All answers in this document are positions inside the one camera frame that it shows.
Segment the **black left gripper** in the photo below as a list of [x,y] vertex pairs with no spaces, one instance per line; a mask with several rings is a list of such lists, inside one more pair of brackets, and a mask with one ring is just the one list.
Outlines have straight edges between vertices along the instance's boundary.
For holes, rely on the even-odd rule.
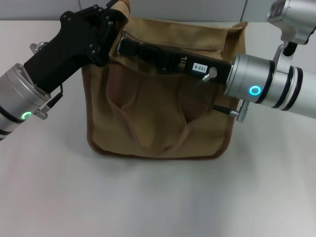
[[117,2],[110,0],[105,8],[94,5],[65,12],[58,34],[24,63],[31,81],[51,93],[84,65],[105,66],[126,20],[122,12],[110,9]]

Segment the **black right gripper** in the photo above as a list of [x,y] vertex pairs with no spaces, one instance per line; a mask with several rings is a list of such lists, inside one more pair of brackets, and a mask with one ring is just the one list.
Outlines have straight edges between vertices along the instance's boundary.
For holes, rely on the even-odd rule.
[[216,83],[225,84],[232,69],[229,62],[199,54],[187,54],[181,50],[163,45],[154,45],[123,39],[118,46],[121,56],[138,58],[149,63],[160,73],[175,74],[184,72],[188,76],[202,79],[214,79]]

